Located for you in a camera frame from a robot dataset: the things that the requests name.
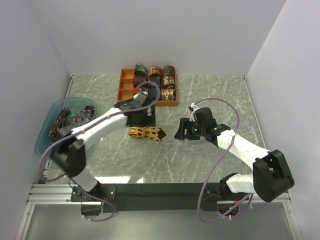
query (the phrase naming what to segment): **black metal bar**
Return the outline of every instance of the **black metal bar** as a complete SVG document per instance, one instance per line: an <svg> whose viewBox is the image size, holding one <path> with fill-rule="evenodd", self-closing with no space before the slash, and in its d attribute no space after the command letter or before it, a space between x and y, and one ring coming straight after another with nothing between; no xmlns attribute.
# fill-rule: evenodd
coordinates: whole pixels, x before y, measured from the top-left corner
<svg viewBox="0 0 320 240"><path fill-rule="evenodd" d="M203 183L126 183L101 184L106 200L113 202L118 211L148 210L192 210L197 209L198 198ZM202 198L203 211L217 211L217 201L233 201L235 196L243 198L245 193L226 194L222 185L216 182L207 184ZM71 196L72 202L90 202L79 189ZM112 212L104 204L103 212Z"/></svg>

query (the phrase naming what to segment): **patterned fabric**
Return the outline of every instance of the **patterned fabric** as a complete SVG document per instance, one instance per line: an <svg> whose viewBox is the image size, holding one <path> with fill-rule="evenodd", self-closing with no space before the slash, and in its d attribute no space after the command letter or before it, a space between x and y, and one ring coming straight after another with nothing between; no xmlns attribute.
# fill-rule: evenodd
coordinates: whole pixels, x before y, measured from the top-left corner
<svg viewBox="0 0 320 240"><path fill-rule="evenodd" d="M135 65L134 75L138 77L148 77L148 68L138 63Z"/></svg>
<svg viewBox="0 0 320 240"><path fill-rule="evenodd" d="M163 89L175 89L175 78L173 76L165 76L162 79L162 88Z"/></svg>
<svg viewBox="0 0 320 240"><path fill-rule="evenodd" d="M162 101L172 101L175 100L175 92L172 89L162 90Z"/></svg>
<svg viewBox="0 0 320 240"><path fill-rule="evenodd" d="M173 66L165 66L162 70L162 78L166 76L172 76L173 78L176 77L176 69Z"/></svg>
<svg viewBox="0 0 320 240"><path fill-rule="evenodd" d="M94 118L95 108L93 106L86 106L79 114L67 117L65 124L74 129L89 123Z"/></svg>
<svg viewBox="0 0 320 240"><path fill-rule="evenodd" d="M157 127L131 127L129 136L136 139L149 139L153 141L162 141L168 137L163 128Z"/></svg>
<svg viewBox="0 0 320 240"><path fill-rule="evenodd" d="M77 115L69 116L70 113L71 111L65 107L55 119L49 132L49 137L52 141L55 141L57 132L61 128L69 127L70 129L74 129L90 122L94 118L95 108L93 106L86 106L85 109Z"/></svg>
<svg viewBox="0 0 320 240"><path fill-rule="evenodd" d="M62 129L63 127L67 126L65 123L65 120L69 116L70 113L71 113L71 111L65 107L64 109L61 110L59 115L56 117L54 124L53 124L51 130L49 131L49 137L52 140L56 139L57 132L59 129Z"/></svg>
<svg viewBox="0 0 320 240"><path fill-rule="evenodd" d="M132 80L133 87L136 88L139 84L145 82L146 80L146 76L134 76Z"/></svg>
<svg viewBox="0 0 320 240"><path fill-rule="evenodd" d="M153 75L152 77L149 78L149 81L157 84L158 87L161 89L161 78L160 78L160 75L158 75L158 74Z"/></svg>
<svg viewBox="0 0 320 240"><path fill-rule="evenodd" d="M150 69L149 69L149 78L150 77L152 77L152 76L154 76L154 75L159 75L159 76L161 76L161 67L159 67L159 66L152 66L152 67L150 67Z"/></svg>

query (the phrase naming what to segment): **fabric roll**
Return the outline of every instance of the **fabric roll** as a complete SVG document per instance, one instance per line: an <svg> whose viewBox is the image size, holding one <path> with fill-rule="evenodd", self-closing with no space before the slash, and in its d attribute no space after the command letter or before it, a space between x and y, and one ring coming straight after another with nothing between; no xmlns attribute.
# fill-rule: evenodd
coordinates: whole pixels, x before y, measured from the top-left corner
<svg viewBox="0 0 320 240"><path fill-rule="evenodd" d="M154 75L159 75L160 77L161 77L161 67L159 67L159 66L152 66L152 67L150 67L150 69L149 69L149 78L151 78L152 76L154 76Z"/></svg>
<svg viewBox="0 0 320 240"><path fill-rule="evenodd" d="M133 87L136 88L139 84L145 82L146 80L147 80L146 76L134 76L132 80Z"/></svg>
<svg viewBox="0 0 320 240"><path fill-rule="evenodd" d="M176 77L176 69L171 66L165 66L162 70L162 78L166 77L166 76L172 76L173 78Z"/></svg>
<svg viewBox="0 0 320 240"><path fill-rule="evenodd" d="M175 89L175 78L173 76L165 76L162 79L162 88L163 89Z"/></svg>
<svg viewBox="0 0 320 240"><path fill-rule="evenodd" d="M175 92L173 89L165 89L162 90L162 96L161 96L162 101L172 101L175 100Z"/></svg>
<svg viewBox="0 0 320 240"><path fill-rule="evenodd" d="M148 77L148 68L146 66L138 63L134 68L134 75L138 77Z"/></svg>
<svg viewBox="0 0 320 240"><path fill-rule="evenodd" d="M152 77L149 78L149 82L153 82L158 85L158 87L161 89L161 78L159 74L154 74Z"/></svg>

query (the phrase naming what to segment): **cloth item in bin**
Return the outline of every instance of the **cloth item in bin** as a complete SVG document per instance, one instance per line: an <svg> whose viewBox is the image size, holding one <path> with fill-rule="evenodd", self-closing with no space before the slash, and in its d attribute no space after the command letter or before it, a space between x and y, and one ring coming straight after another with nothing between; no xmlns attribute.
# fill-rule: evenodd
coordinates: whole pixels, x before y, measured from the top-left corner
<svg viewBox="0 0 320 240"><path fill-rule="evenodd" d="M175 89L175 78L173 76L165 76L162 79L162 88L163 89Z"/></svg>
<svg viewBox="0 0 320 240"><path fill-rule="evenodd" d="M95 108L93 106L86 106L79 114L69 116L65 119L65 124L74 129L89 123L94 118Z"/></svg>
<svg viewBox="0 0 320 240"><path fill-rule="evenodd" d="M166 77L166 76L172 76L173 78L176 77L176 69L173 66L165 66L162 69L162 78Z"/></svg>
<svg viewBox="0 0 320 240"><path fill-rule="evenodd" d="M49 131L49 137L55 141L59 129L69 127L70 129L82 126L90 122L94 118L95 108L93 106L86 106L79 114L69 116L71 111L65 107L55 119L52 128Z"/></svg>
<svg viewBox="0 0 320 240"><path fill-rule="evenodd" d="M162 141L168 137L163 128L157 127L131 127L129 136L136 139L149 139L153 141Z"/></svg>
<svg viewBox="0 0 320 240"><path fill-rule="evenodd" d="M152 66L149 69L149 78L151 78L154 75L159 75L161 77L161 67L159 66Z"/></svg>
<svg viewBox="0 0 320 240"><path fill-rule="evenodd" d="M54 121L54 124L53 124L52 128L49 131L49 137L52 140L56 139L57 132L58 132L59 129L62 129L63 127L66 127L65 120L69 116L70 113L71 113L71 111L68 108L65 107L64 109L61 110L61 112L56 117L56 119Z"/></svg>
<svg viewBox="0 0 320 240"><path fill-rule="evenodd" d="M162 101L172 101L175 100L175 94L173 89L165 89L162 90L162 96L161 96Z"/></svg>
<svg viewBox="0 0 320 240"><path fill-rule="evenodd" d="M138 77L148 77L148 68L138 63L134 68L134 75Z"/></svg>

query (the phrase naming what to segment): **yellow patterned cloth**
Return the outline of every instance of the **yellow patterned cloth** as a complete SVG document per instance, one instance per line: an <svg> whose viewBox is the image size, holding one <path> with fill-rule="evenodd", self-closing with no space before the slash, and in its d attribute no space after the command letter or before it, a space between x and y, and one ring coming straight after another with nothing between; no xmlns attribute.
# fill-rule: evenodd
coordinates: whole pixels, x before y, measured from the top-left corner
<svg viewBox="0 0 320 240"><path fill-rule="evenodd" d="M129 136L136 139L149 139L154 141L162 141L168 137L163 128L158 127L131 127Z"/></svg>

